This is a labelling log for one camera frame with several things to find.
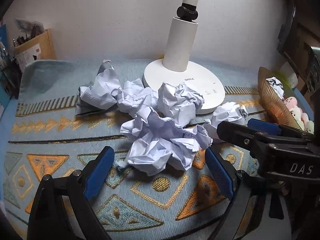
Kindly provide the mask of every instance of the crumpled white paper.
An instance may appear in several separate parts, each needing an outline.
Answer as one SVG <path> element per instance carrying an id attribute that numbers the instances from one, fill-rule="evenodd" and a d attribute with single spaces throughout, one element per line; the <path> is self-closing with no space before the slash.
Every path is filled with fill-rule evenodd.
<path id="1" fill-rule="evenodd" d="M 151 106 L 157 109 L 158 92 L 150 87 L 144 88 L 140 78 L 130 82 L 126 81 L 123 88 L 118 89 L 117 105 L 123 113 L 133 118 L 140 108 Z"/>
<path id="2" fill-rule="evenodd" d="M 245 106 L 237 105 L 235 102 L 227 102 L 213 112 L 211 119 L 206 119 L 203 127 L 207 130 L 208 135 L 213 139 L 213 143 L 223 142 L 217 134 L 218 124 L 222 121 L 228 121 L 244 125 L 248 112 Z"/>
<path id="3" fill-rule="evenodd" d="M 120 168 L 132 165 L 148 176 L 163 171 L 166 163 L 177 170 L 188 170 L 199 149 L 211 145 L 211 138 L 200 125 L 183 129 L 170 117 L 161 118 L 151 107 L 141 108 L 134 120 L 125 122 L 120 129 L 134 143 Z"/>
<path id="4" fill-rule="evenodd" d="M 278 80 L 276 77 L 272 78 L 266 78 L 266 80 L 269 82 L 272 89 L 276 92 L 278 97 L 280 97 L 281 100 L 283 100 L 283 85 L 280 80 Z"/>
<path id="5" fill-rule="evenodd" d="M 109 109 L 117 103 L 114 97 L 121 87 L 110 60 L 104 60 L 92 86 L 80 87 L 80 99 L 99 109 Z"/>
<path id="6" fill-rule="evenodd" d="M 158 93 L 158 110 L 165 116 L 172 117 L 182 127 L 196 117 L 196 111 L 204 103 L 203 96 L 185 83 L 177 87 L 163 83 Z"/>

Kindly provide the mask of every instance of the teal triangle pattern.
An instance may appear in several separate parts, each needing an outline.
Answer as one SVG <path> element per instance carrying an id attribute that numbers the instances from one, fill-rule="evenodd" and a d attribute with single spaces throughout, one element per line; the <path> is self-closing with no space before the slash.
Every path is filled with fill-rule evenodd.
<path id="1" fill-rule="evenodd" d="M 81 154 L 78 155 L 78 159 L 84 164 L 87 165 L 89 161 L 94 160 L 98 154 Z M 105 183 L 115 189 L 118 185 L 121 184 L 121 182 L 125 179 L 125 177 L 132 171 L 132 167 L 128 166 L 125 169 L 122 169 L 121 171 L 117 169 L 116 162 L 118 160 L 124 160 L 123 158 L 115 157 L 115 162 L 110 168 L 109 174 L 106 177 Z"/>
<path id="2" fill-rule="evenodd" d="M 96 211 L 96 215 L 108 232 L 134 231 L 163 225 L 163 221 L 141 211 L 115 194 Z"/>
<path id="3" fill-rule="evenodd" d="M 17 162 L 21 159 L 22 153 L 11 153 L 7 152 L 4 157 L 4 168 L 7 171 L 8 175 L 12 171 L 13 167 L 17 164 Z"/>
<path id="4" fill-rule="evenodd" d="M 16 196 L 11 190 L 9 179 L 7 179 L 3 184 L 3 196 L 5 200 L 9 201 L 11 204 L 20 208 L 20 205 L 16 199 Z"/>

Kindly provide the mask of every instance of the gold circle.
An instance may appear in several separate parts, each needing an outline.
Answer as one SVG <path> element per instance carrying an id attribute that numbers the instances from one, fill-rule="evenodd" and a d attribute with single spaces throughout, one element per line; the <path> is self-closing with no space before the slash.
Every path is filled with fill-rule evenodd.
<path id="1" fill-rule="evenodd" d="M 233 154 L 228 154 L 226 157 L 226 161 L 230 162 L 231 164 L 235 164 L 236 157 Z"/>
<path id="2" fill-rule="evenodd" d="M 25 182 L 24 182 L 24 178 L 23 178 L 23 177 L 19 177 L 19 178 L 18 178 L 18 184 L 19 184 L 19 186 L 20 186 L 20 187 L 23 187 L 23 186 L 24 186 L 24 183 L 25 183 Z"/>
<path id="3" fill-rule="evenodd" d="M 167 178 L 159 177 L 152 182 L 152 188 L 157 192 L 164 192 L 170 187 L 170 181 Z"/>

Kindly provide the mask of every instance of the cardboard box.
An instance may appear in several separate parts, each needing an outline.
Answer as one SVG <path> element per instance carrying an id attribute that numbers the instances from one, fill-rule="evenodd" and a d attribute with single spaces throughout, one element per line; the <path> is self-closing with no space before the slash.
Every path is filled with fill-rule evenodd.
<path id="1" fill-rule="evenodd" d="M 51 29 L 45 30 L 45 32 L 39 36 L 36 36 L 30 41 L 15 47 L 14 52 L 19 62 L 21 71 L 24 70 L 26 64 L 31 63 L 33 60 L 57 59 L 53 47 Z"/>

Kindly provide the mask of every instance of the white lettering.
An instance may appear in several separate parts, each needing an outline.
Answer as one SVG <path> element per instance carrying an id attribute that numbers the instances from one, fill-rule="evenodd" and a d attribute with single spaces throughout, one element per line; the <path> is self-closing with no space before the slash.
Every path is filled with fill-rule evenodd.
<path id="1" fill-rule="evenodd" d="M 311 174 L 312 168 L 313 168 L 313 166 L 310 166 L 310 167 L 309 167 L 309 169 L 308 169 L 309 171 L 306 173 L 307 175 L 310 175 L 310 174 Z"/>
<path id="2" fill-rule="evenodd" d="M 297 163 L 292 164 L 292 167 L 291 167 L 290 172 L 295 172 L 295 171 L 297 170 L 297 167 L 298 167 L 298 164 L 297 164 Z"/>
<path id="3" fill-rule="evenodd" d="M 302 166 L 302 168 L 300 169 L 300 171 L 298 172 L 298 174 L 300 173 L 300 172 L 302 172 L 302 174 L 304 173 L 304 167 L 305 167 L 306 165 L 303 165 Z"/>

